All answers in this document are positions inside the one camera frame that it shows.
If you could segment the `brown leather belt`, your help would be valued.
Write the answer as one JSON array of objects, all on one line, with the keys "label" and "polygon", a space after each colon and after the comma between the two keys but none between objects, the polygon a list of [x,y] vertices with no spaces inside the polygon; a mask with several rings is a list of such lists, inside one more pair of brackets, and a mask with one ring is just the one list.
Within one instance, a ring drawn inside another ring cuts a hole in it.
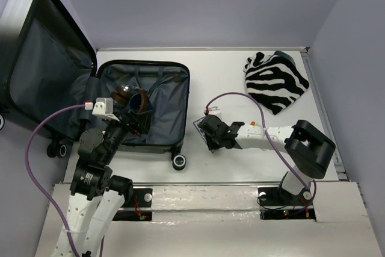
[{"label": "brown leather belt", "polygon": [[129,108],[129,100],[133,95],[137,93],[146,97],[146,102],[147,102],[146,110],[143,111],[142,113],[153,110],[153,107],[147,95],[147,92],[139,87],[135,87],[128,84],[120,84],[115,88],[114,91],[111,92],[110,96],[117,105],[119,105],[120,107],[127,107],[129,110],[131,110]]}]

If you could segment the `dark blue cup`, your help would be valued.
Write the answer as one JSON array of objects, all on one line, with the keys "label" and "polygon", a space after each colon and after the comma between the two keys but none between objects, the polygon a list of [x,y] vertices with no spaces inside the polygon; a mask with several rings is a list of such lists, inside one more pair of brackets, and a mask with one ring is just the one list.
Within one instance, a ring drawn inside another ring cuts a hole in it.
[{"label": "dark blue cup", "polygon": [[146,110],[146,97],[137,93],[133,95],[129,100],[129,108],[136,113],[142,113]]}]

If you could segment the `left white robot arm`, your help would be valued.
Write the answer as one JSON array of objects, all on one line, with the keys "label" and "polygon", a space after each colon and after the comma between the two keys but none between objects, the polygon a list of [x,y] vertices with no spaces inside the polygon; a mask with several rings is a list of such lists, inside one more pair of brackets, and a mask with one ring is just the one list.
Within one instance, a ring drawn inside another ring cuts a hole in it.
[{"label": "left white robot arm", "polygon": [[90,128],[79,139],[79,160],[70,185],[67,226],[52,256],[96,256],[115,214],[133,199],[132,180],[109,167],[128,135],[146,135],[153,111],[119,112],[105,129]]}]

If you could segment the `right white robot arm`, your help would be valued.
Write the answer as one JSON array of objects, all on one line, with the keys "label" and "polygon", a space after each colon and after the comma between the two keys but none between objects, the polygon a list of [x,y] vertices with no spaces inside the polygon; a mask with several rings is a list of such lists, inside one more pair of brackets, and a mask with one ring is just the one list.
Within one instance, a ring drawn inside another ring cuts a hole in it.
[{"label": "right white robot arm", "polygon": [[281,203],[290,204],[311,182],[325,178],[336,145],[307,120],[292,126],[269,127],[233,122],[227,125],[218,116],[208,114],[195,123],[208,150],[226,149],[273,150],[288,171],[277,189]]}]

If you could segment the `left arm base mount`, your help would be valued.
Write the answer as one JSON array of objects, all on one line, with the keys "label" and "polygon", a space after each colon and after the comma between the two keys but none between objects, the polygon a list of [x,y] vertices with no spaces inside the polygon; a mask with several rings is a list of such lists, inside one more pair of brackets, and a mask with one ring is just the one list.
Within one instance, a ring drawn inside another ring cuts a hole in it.
[{"label": "left arm base mount", "polygon": [[135,187],[130,201],[125,201],[113,221],[152,221],[153,189]]}]

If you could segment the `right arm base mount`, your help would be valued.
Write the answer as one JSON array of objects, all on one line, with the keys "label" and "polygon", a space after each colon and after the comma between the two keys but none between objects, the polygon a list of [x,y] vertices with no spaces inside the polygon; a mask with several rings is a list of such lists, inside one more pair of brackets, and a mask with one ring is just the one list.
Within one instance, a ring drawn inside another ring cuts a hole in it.
[{"label": "right arm base mount", "polygon": [[277,187],[258,188],[256,198],[261,220],[316,220],[312,200],[309,190],[294,196]]}]

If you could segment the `zebra striped cloth bag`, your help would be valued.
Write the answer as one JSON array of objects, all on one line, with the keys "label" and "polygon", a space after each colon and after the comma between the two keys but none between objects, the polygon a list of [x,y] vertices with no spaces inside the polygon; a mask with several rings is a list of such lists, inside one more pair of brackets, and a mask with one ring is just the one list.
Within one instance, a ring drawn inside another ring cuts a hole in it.
[{"label": "zebra striped cloth bag", "polygon": [[310,87],[294,59],[283,51],[253,54],[243,73],[246,92],[273,115],[293,105]]}]

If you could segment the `clear blue pin package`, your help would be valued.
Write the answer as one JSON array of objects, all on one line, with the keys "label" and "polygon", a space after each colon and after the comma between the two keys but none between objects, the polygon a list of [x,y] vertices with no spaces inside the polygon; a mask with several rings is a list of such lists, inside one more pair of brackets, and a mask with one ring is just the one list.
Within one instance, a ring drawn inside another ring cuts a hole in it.
[{"label": "clear blue pin package", "polygon": [[195,121],[193,121],[193,125],[194,127],[196,128],[196,130],[198,131],[198,133],[200,134],[201,138],[203,139],[203,141],[205,142],[205,144],[207,145],[208,147],[208,150],[211,152],[211,153],[214,153],[215,151],[215,145],[216,143],[213,141],[213,139],[208,136],[207,133],[205,133],[200,127],[199,127],[199,124],[203,121],[205,117],[201,117]]}]

